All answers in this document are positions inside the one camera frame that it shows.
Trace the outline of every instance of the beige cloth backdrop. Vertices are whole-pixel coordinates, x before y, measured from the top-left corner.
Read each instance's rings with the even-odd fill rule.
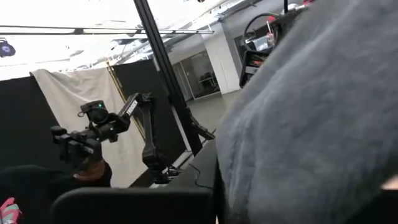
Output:
[[[77,116],[80,106],[87,102],[103,100],[108,111],[116,113],[124,105],[106,68],[68,73],[41,69],[32,74],[59,125],[69,132],[87,126],[87,117]],[[146,170],[141,156],[144,140],[134,122],[129,131],[119,135],[118,142],[105,141],[102,148],[103,157],[113,171],[113,187],[128,187]]]

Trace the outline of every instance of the black metal pole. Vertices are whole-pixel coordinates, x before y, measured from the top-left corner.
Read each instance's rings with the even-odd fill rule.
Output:
[[[172,64],[170,63],[163,40],[159,34],[154,16],[152,15],[147,0],[134,0],[134,3],[141,19],[142,26],[146,31],[152,51],[154,52],[154,57],[158,63],[160,71],[162,71],[164,75],[164,80],[166,82],[167,88],[169,89],[170,99],[175,107],[178,117],[180,118],[182,128],[187,136],[192,153],[196,155],[202,148],[202,144],[200,142],[199,135],[193,128],[190,117],[191,111],[187,106],[180,86],[178,85]]]

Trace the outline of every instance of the gray fleece jacket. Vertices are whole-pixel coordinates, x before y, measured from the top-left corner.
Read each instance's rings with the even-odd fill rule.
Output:
[[[344,223],[398,171],[398,1],[318,0],[218,128],[228,223]]]

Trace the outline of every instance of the glass wall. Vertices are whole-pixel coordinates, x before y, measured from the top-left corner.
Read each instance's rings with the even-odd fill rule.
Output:
[[[194,100],[220,91],[206,50],[176,63],[173,68],[185,100]]]

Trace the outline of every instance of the robotic arm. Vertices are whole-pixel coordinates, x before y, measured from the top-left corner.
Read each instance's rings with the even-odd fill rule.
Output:
[[[143,113],[145,129],[145,148],[142,152],[142,161],[153,173],[156,184],[167,184],[179,175],[180,171],[168,166],[155,141],[154,110],[155,99],[149,94],[136,93],[131,95],[121,111],[109,113],[102,100],[93,101],[80,106],[78,116],[87,115],[89,125],[82,131],[68,133],[65,128],[54,126],[51,128],[53,142],[60,145],[60,160],[72,163],[77,170],[86,169],[86,160],[102,159],[101,142],[118,141],[118,134],[127,131],[131,117],[137,108]]]

